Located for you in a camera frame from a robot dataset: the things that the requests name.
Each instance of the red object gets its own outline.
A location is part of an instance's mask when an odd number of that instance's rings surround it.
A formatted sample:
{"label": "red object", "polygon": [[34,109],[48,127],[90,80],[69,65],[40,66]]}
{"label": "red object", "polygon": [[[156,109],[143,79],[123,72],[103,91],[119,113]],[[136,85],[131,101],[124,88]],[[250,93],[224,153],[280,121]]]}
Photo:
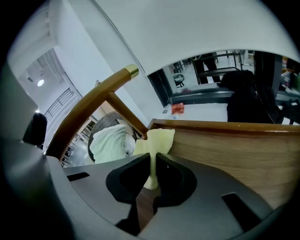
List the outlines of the red object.
{"label": "red object", "polygon": [[184,113],[184,104],[177,103],[172,105],[172,115],[173,114],[183,114]]}

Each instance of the ceiling light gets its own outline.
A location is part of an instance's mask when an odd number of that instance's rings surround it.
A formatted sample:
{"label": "ceiling light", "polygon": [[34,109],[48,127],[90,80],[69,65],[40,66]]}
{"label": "ceiling light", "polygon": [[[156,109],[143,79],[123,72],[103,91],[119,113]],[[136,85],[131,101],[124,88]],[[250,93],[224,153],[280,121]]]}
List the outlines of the ceiling light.
{"label": "ceiling light", "polygon": [[40,87],[40,86],[42,86],[43,84],[44,84],[44,80],[42,79],[42,80],[39,80],[39,81],[38,81],[37,86]]}

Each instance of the gold metal cap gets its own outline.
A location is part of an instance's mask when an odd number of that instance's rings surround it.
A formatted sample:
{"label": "gold metal cap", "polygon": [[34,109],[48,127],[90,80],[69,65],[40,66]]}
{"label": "gold metal cap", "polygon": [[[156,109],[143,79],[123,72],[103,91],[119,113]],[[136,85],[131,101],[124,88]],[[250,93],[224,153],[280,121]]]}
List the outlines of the gold metal cap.
{"label": "gold metal cap", "polygon": [[128,66],[124,67],[130,73],[130,79],[133,79],[135,76],[139,74],[139,68],[135,64],[129,64]]}

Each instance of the pale yellow cloth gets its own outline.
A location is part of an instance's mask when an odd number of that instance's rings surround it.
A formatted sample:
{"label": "pale yellow cloth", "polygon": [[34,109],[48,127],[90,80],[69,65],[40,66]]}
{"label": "pale yellow cloth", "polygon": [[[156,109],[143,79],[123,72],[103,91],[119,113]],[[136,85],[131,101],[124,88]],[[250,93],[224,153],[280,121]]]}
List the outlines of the pale yellow cloth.
{"label": "pale yellow cloth", "polygon": [[147,140],[137,140],[133,155],[150,153],[150,176],[144,187],[147,189],[156,189],[158,187],[158,178],[156,176],[156,154],[168,153],[172,147],[174,139],[174,129],[153,129],[147,132]]}

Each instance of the black slot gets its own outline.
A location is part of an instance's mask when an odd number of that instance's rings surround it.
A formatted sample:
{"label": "black slot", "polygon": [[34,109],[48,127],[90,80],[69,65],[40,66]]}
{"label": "black slot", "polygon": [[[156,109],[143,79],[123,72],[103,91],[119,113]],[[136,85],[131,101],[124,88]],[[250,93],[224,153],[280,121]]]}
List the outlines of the black slot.
{"label": "black slot", "polygon": [[77,174],[72,174],[72,175],[68,175],[67,178],[69,179],[69,181],[75,181],[75,180],[79,180],[81,178],[86,178],[88,177],[89,174],[86,172],[81,172],[81,173],[77,173]]}
{"label": "black slot", "polygon": [[222,199],[245,232],[261,222],[259,217],[235,193],[224,195]]}

